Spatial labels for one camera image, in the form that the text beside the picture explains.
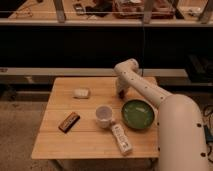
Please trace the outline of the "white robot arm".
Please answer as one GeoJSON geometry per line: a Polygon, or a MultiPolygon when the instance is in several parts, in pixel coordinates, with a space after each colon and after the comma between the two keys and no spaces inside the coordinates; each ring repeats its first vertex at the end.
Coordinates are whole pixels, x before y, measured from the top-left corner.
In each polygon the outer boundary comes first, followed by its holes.
{"type": "Polygon", "coordinates": [[[209,171],[202,112],[197,103],[150,83],[138,70],[134,58],[115,65],[116,94],[126,94],[132,87],[158,110],[159,171],[209,171]]]}

